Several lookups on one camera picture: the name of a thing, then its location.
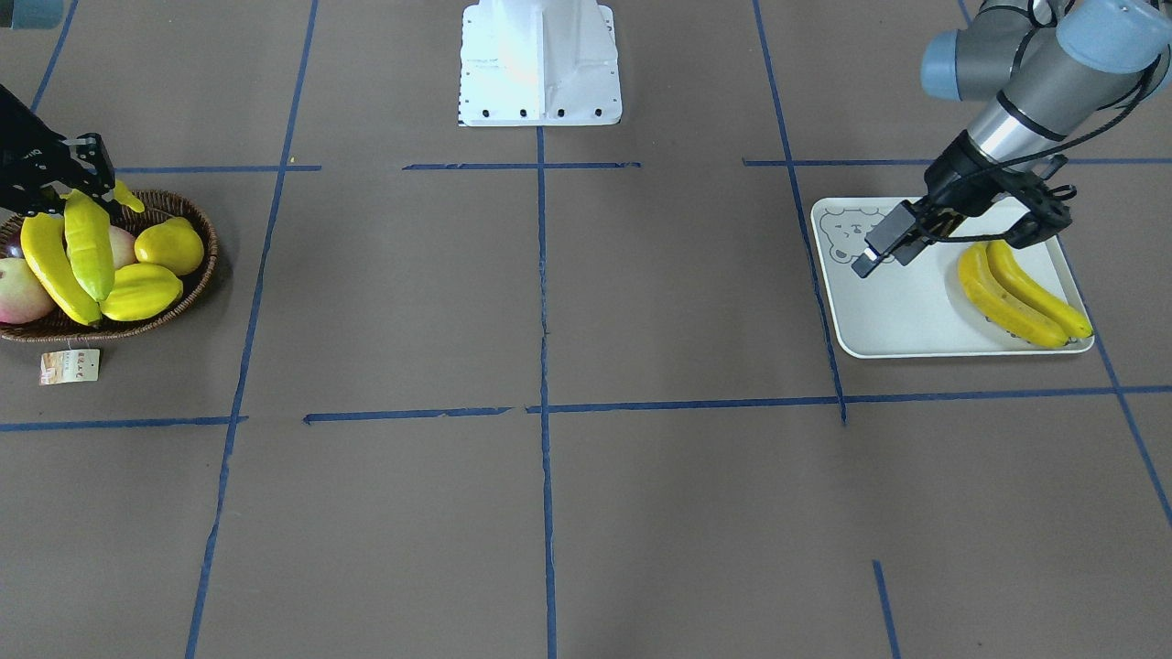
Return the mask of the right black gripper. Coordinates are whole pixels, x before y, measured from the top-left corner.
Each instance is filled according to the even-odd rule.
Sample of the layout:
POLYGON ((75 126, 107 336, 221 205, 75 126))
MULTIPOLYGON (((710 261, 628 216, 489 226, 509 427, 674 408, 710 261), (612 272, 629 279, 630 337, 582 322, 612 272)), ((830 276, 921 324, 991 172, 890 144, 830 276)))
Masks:
POLYGON ((103 138, 88 133, 75 138, 45 125, 6 87, 1 88, 1 206, 15 215, 62 215, 54 184, 79 190, 105 213, 120 213, 114 201, 114 167, 103 138))

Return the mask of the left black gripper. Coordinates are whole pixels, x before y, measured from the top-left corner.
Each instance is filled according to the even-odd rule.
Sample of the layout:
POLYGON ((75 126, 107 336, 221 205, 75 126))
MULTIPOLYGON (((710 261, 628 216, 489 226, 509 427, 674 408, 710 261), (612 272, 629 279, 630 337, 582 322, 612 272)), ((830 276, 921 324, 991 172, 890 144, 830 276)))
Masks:
POLYGON ((866 235, 865 250, 852 263, 856 276, 865 279, 891 259, 908 266, 938 239, 950 242, 965 220, 984 215, 997 196, 1035 183, 1036 175, 1030 168, 993 167, 963 130, 927 167, 924 181, 920 212, 912 201, 891 209, 866 235))

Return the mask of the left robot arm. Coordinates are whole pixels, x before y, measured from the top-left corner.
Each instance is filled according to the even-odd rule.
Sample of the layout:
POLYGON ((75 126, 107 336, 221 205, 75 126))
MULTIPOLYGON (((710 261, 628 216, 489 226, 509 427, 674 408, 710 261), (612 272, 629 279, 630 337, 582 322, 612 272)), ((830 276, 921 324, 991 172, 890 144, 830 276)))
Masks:
POLYGON ((1125 117, 1168 84, 1168 29, 1167 1, 983 1, 965 29, 933 38, 924 91, 984 106, 927 167, 921 199, 901 201, 870 230, 856 276, 956 242, 965 220, 1003 196, 1026 208, 999 233, 1011 247, 1067 229, 1072 190, 1047 181, 1093 113, 1125 117))

